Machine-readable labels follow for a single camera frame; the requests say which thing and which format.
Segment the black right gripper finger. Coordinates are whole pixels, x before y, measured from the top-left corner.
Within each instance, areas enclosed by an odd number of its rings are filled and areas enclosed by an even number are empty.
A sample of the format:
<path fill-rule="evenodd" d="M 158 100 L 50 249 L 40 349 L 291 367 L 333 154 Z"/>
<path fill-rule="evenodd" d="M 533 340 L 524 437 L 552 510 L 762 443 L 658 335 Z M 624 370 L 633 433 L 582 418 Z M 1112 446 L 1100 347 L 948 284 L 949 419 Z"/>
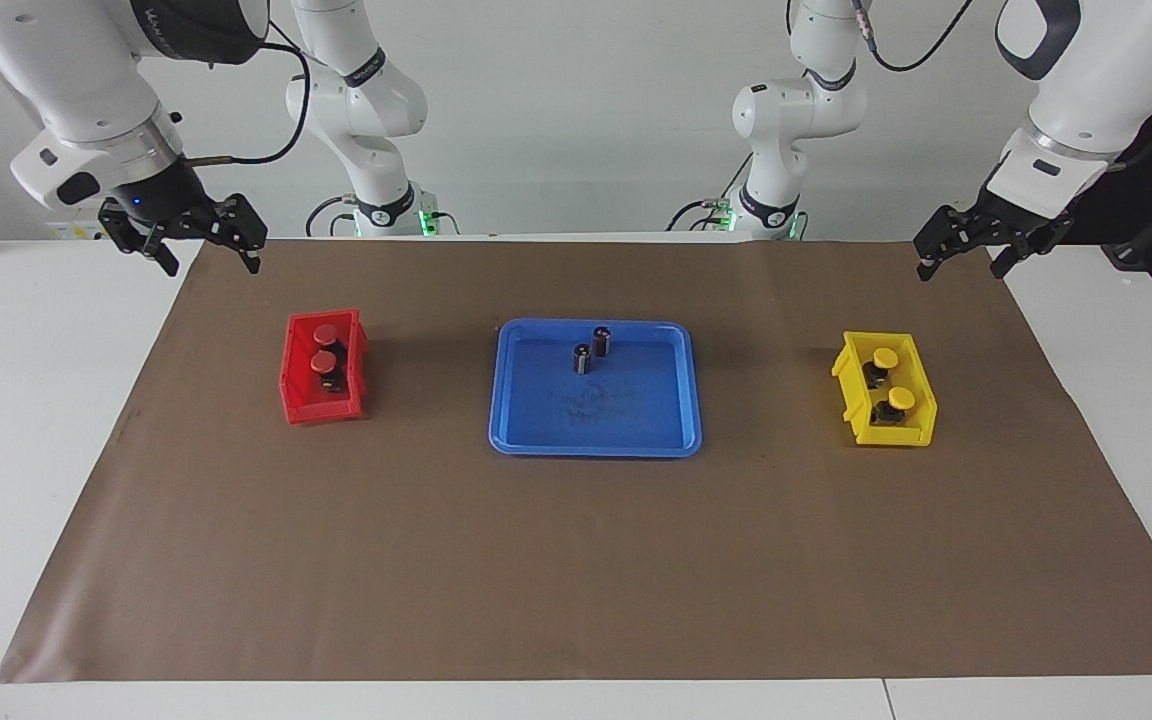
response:
<path fill-rule="evenodd" d="M 248 273 L 259 274 L 268 227 L 247 196 L 233 194 L 225 200 L 189 209 L 180 219 L 180 227 L 188 237 L 229 249 L 238 256 Z"/>
<path fill-rule="evenodd" d="M 143 227 L 119 202 L 103 202 L 99 223 L 106 237 L 120 252 L 137 253 L 156 263 L 166 275 L 179 274 L 179 259 L 169 247 L 162 243 L 162 232 L 156 225 Z"/>

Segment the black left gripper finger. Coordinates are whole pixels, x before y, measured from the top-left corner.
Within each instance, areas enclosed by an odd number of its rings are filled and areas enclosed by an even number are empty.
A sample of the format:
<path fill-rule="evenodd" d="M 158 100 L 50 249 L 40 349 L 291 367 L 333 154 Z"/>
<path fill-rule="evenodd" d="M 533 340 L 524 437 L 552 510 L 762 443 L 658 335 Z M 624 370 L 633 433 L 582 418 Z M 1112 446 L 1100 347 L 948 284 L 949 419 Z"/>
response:
<path fill-rule="evenodd" d="M 986 234 L 986 214 L 975 209 L 960 211 L 950 205 L 935 209 L 914 236 L 914 247 L 919 255 L 916 274 L 923 282 L 931 281 L 948 259 L 980 247 L 980 237 Z"/>
<path fill-rule="evenodd" d="M 1016 264 L 1024 262 L 1034 255 L 1046 255 L 1064 241 L 1066 233 L 1073 227 L 1071 220 L 1053 220 L 1051 223 L 1043 223 L 1043 227 L 1034 232 L 1014 233 L 1014 237 L 1005 249 L 996 253 L 990 264 L 993 276 L 1001 279 L 1015 268 Z"/>

